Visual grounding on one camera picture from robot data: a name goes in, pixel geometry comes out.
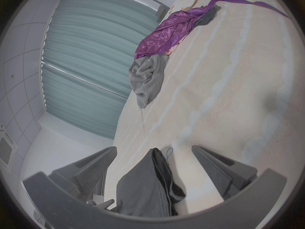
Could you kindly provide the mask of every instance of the pillowcase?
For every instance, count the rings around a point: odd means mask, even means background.
[[[176,11],[188,11],[192,8],[192,6],[196,3],[197,0],[176,0],[173,3],[173,6],[170,8],[170,10],[168,10],[167,14],[165,15],[165,17],[163,18],[162,21],[166,20],[171,13],[174,13]]]

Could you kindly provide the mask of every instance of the black cloth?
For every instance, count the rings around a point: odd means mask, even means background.
[[[203,14],[200,19],[195,22],[194,27],[198,25],[207,25],[210,23],[216,17],[217,11],[220,9],[221,7],[215,4],[208,12]]]
[[[166,159],[157,148],[125,174],[116,186],[117,212],[132,216],[166,217],[177,215],[174,204],[185,198],[174,183]]]

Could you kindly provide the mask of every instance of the striped bed sheet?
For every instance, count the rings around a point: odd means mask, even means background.
[[[210,0],[198,0],[194,7]],[[285,10],[276,0],[266,2]],[[148,152],[166,156],[186,198],[180,215],[223,199],[191,151],[204,145],[258,169],[288,178],[271,213],[294,188],[305,164],[305,48],[292,21],[272,10],[218,2],[208,25],[196,27],[170,55],[157,97],[139,109],[131,92],[113,145],[118,155],[107,171],[105,200]]]

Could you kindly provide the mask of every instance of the ceiling vent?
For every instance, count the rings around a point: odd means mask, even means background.
[[[7,133],[4,125],[0,123],[0,165],[9,173],[11,172],[12,161],[17,150],[17,144]]]

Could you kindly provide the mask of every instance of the purple satin garment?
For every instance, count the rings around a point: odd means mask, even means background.
[[[188,11],[172,13],[151,34],[145,37],[135,51],[135,59],[145,55],[163,54],[175,46],[185,35],[194,28],[194,23],[215,5],[216,2],[234,2],[253,4],[276,11],[289,18],[286,14],[265,2],[249,2],[247,0],[211,0],[207,6],[192,8]]]

